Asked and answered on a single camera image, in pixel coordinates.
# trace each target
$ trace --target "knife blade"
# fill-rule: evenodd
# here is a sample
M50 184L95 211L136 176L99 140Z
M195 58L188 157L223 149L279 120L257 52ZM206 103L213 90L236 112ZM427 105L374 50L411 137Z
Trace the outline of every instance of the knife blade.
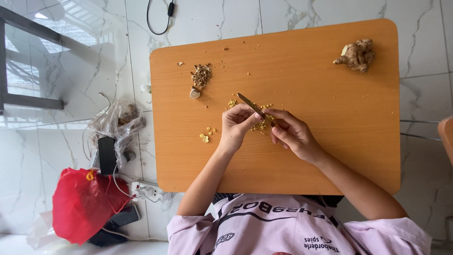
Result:
M259 114L261 116L261 118L267 123L269 124L272 128L275 126L275 123L269 118L266 116L266 114L254 103L252 103L252 101L248 100L246 97L244 97L242 94L238 93L237 96L242 100L244 101L248 106L250 106L257 114Z

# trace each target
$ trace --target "orange table top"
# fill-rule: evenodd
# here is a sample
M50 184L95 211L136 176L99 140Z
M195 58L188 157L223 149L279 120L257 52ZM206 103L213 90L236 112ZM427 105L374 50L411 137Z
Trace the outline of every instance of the orange table top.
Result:
M332 63L358 39L373 39L376 52L365 74ZM328 152L388 192L399 190L398 34L392 21L160 48L149 63L157 178L164 191L186 191L202 170L220 141L222 112L230 99L240 102L237 92L258 105L289 110ZM192 100L190 72L207 63L213 77ZM209 143L199 137L207 135L206 127L217 129ZM218 192L341 194L315 166L272 144L269 128L262 131L247 132Z

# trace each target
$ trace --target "pink t-shirt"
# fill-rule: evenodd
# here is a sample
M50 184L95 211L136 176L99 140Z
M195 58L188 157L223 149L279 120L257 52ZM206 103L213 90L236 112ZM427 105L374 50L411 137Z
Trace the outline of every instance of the pink t-shirt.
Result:
M174 216L169 255L429 254L431 237L411 219L338 225L334 208L300 195L240 194L215 205L217 219Z

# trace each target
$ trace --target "smartphone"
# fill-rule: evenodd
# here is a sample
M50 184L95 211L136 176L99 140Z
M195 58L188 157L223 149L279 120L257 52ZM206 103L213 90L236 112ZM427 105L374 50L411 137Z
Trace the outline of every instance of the smartphone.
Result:
M102 175L111 175L117 173L116 154L115 154L115 139L111 137L103 137L97 140L99 148L99 167Z
M136 205L123 208L119 213L112 216L104 226L108 230L124 226L134 221L139 221L140 215Z

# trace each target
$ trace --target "forearm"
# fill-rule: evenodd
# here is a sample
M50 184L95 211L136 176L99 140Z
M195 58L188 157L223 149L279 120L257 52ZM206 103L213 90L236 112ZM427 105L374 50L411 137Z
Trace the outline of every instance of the forearm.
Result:
M392 195L334 156L326 153L316 165L365 218L378 220L408 216Z
M181 199L177 215L202 216L206 213L232 157L233 153L217 148Z

